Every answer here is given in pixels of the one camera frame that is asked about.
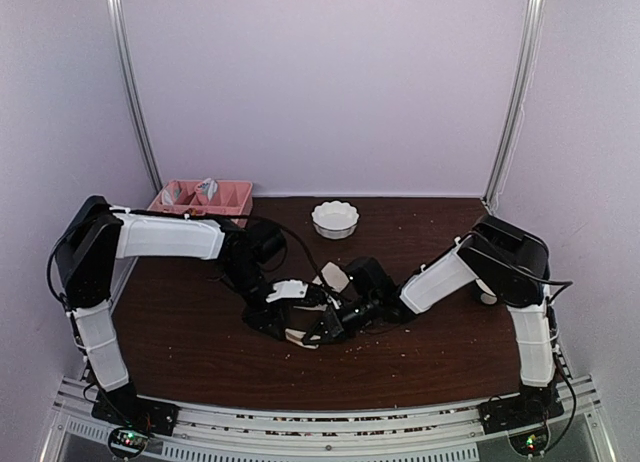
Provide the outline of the cream sock brown trim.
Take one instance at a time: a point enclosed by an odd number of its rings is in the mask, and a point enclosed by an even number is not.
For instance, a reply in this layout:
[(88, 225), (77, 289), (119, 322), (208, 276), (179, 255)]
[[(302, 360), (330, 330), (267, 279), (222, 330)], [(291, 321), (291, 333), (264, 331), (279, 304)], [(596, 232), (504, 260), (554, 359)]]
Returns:
[[(347, 274), (334, 262), (327, 262), (321, 269), (321, 274), (328, 283), (329, 287), (340, 294), (348, 285), (349, 278)], [(319, 348), (319, 338), (304, 342), (303, 339), (307, 335), (305, 331), (287, 328), (285, 330), (285, 340), (299, 347), (316, 350)]]

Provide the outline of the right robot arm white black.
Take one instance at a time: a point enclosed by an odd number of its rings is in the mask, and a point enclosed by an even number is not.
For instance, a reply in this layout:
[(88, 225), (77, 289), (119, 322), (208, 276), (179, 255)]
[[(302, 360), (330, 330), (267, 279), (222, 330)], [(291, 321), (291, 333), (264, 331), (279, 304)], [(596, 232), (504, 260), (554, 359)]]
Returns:
[(549, 315), (549, 249), (539, 237), (492, 215), (481, 217), (449, 250), (394, 283), (372, 257), (359, 257), (344, 272), (358, 297), (327, 305), (303, 343), (332, 344), (371, 321), (405, 323), (468, 284), (475, 284), (511, 315), (520, 356), (520, 380), (528, 389), (513, 401), (519, 422), (535, 422), (551, 406), (546, 389), (555, 376)]

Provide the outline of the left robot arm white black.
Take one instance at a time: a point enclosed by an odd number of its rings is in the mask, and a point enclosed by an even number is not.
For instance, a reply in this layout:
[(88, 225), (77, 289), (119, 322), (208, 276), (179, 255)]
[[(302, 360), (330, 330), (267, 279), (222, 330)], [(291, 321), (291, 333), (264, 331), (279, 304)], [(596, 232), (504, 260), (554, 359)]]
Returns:
[(121, 260), (184, 258), (213, 261), (245, 303), (244, 323), (276, 340), (285, 338), (286, 314), (272, 300), (275, 289), (262, 270), (268, 257), (262, 235), (279, 237), (277, 226), (250, 218), (171, 215), (113, 206), (102, 196), (85, 200), (48, 261), (61, 288), (53, 293), (70, 319), (79, 350), (97, 385), (108, 392), (106, 411), (123, 426), (137, 424), (144, 406), (124, 387), (131, 377), (112, 320), (115, 267)]

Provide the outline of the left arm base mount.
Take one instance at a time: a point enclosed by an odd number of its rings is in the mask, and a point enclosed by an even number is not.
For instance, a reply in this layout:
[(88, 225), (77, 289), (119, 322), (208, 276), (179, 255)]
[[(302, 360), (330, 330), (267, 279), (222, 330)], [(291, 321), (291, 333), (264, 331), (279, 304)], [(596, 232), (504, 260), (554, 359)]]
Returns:
[(107, 391), (98, 382), (91, 415), (114, 425), (107, 436), (107, 448), (120, 461), (131, 461), (143, 454), (157, 436), (171, 436), (177, 422), (176, 404), (138, 395), (133, 382)]

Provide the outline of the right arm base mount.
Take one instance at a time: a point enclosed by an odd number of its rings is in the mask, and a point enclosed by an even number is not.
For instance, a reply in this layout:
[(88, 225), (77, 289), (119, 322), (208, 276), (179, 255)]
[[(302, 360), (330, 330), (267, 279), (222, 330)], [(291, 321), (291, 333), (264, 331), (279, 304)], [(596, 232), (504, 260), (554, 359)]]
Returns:
[(551, 443), (549, 420), (564, 414), (555, 388), (520, 388), (512, 396), (494, 396), (478, 406), (485, 435), (508, 435), (511, 448), (524, 457), (542, 456)]

